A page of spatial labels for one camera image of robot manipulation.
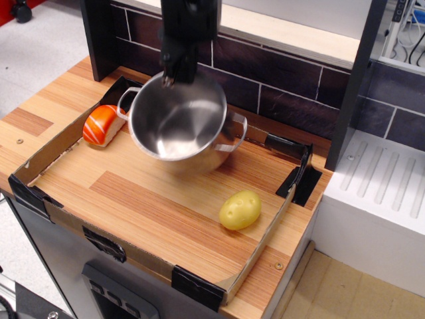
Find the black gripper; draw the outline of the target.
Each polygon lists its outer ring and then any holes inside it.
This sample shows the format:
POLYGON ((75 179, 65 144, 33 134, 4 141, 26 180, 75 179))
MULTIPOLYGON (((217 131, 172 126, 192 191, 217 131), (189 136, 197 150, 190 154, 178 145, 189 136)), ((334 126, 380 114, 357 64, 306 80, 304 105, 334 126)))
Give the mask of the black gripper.
POLYGON ((220 27, 221 1, 162 1, 160 63, 162 84, 192 84, 199 45, 214 40, 220 27))

